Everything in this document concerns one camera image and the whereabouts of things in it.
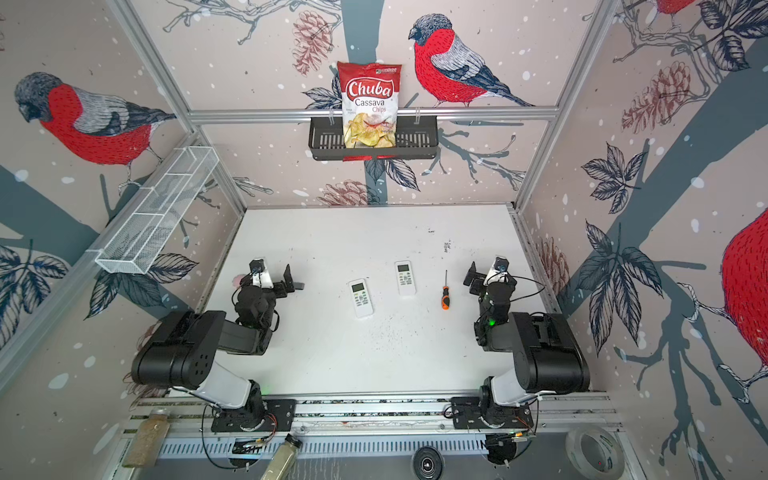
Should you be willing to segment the orange black screwdriver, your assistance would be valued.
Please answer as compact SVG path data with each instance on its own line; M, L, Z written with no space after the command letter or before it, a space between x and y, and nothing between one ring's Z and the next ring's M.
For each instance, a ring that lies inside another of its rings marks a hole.
M450 309L450 288L448 285L448 271L445 271L444 274L444 282L442 287L442 294L441 294L441 307L443 310L449 310Z

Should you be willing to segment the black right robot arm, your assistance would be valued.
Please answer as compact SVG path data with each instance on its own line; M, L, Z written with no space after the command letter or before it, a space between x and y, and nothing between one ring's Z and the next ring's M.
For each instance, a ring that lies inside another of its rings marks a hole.
M512 367L487 377L479 389L479 418L490 427L520 422L525 409L546 395L586 392L591 384L586 359L563 315L512 310L520 279L510 273L509 261L498 257L486 273L472 263L463 281L478 298L477 344L512 356Z

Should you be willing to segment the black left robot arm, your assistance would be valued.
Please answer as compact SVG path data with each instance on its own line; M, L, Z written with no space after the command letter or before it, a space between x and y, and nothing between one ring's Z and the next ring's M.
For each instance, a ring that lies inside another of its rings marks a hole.
M132 381L207 402L213 409L214 433L289 430L293 402L265 401L256 381L232 372L215 357L219 351L264 355L280 326L277 301L303 288L293 280L290 267L274 280L263 259L251 261L231 297L237 318L229 321L221 310L169 314L133 360Z

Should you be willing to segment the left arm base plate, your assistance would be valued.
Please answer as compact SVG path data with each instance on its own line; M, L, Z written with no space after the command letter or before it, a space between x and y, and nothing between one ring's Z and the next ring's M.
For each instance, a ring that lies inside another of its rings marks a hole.
M292 399L259 400L238 409L223 409L211 423L214 433L289 432L296 401Z

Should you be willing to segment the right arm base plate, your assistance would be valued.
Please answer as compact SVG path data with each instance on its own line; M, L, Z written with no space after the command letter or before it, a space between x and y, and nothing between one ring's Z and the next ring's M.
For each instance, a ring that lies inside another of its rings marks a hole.
M499 406L477 396L452 397L447 415L455 429L522 429L534 427L528 407Z

